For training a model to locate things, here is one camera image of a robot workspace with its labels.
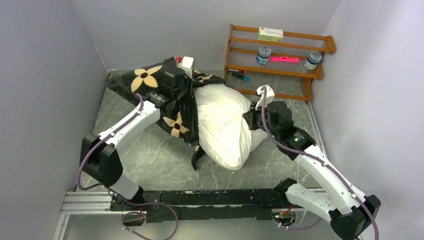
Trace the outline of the black pillowcase with beige flowers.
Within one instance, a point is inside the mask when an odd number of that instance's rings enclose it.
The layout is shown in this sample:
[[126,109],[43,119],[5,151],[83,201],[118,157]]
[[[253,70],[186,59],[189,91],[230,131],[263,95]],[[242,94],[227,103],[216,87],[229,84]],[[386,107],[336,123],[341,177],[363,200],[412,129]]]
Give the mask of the black pillowcase with beige flowers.
[[160,118],[156,124],[168,134],[184,139],[194,149],[191,165],[197,170],[197,161],[205,155],[205,151],[199,143],[198,110],[194,90],[209,84],[223,84],[225,81],[221,77],[205,74],[194,68],[191,78],[192,97],[172,100],[159,92],[159,85],[165,71],[177,68],[180,60],[182,59],[171,57],[154,65],[113,75],[106,80],[106,86],[135,106],[140,103],[140,96],[144,101],[158,104]]

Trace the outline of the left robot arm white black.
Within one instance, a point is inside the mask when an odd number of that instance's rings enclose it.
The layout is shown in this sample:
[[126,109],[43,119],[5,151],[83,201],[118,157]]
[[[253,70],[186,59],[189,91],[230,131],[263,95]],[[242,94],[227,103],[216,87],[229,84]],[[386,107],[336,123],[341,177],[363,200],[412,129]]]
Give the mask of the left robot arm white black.
[[82,173],[88,174],[110,191],[123,198],[130,210],[139,209],[144,200],[144,190],[125,173],[119,153],[141,132],[155,124],[161,117],[171,113],[178,101],[192,95],[193,67],[172,67],[165,71],[164,81],[157,89],[141,96],[136,93],[138,105],[109,129],[99,135],[87,134],[81,145],[81,159],[77,172],[77,187],[82,186]]

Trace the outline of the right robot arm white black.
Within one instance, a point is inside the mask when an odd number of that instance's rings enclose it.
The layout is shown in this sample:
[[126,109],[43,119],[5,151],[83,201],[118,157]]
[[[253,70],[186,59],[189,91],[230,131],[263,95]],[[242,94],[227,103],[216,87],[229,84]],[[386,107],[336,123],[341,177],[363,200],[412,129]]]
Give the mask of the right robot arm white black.
[[325,157],[316,141],[303,129],[295,126],[292,111],[283,101],[266,106],[251,103],[243,111],[250,130],[263,130],[276,147],[293,162],[305,169],[327,193],[324,197],[287,178],[275,188],[275,202],[282,208],[290,204],[305,208],[328,222],[343,240],[357,240],[369,227],[374,238],[380,239],[376,216],[381,201],[376,195],[366,195],[350,183]]

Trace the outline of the white pillow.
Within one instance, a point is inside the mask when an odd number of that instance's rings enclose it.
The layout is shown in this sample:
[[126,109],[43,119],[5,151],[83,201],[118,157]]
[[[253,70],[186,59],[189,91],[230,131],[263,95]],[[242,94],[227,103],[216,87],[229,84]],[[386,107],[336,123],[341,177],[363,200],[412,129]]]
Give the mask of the white pillow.
[[243,115],[251,106],[245,96],[225,84],[208,84],[194,90],[199,144],[221,167],[239,170],[268,135],[249,128]]

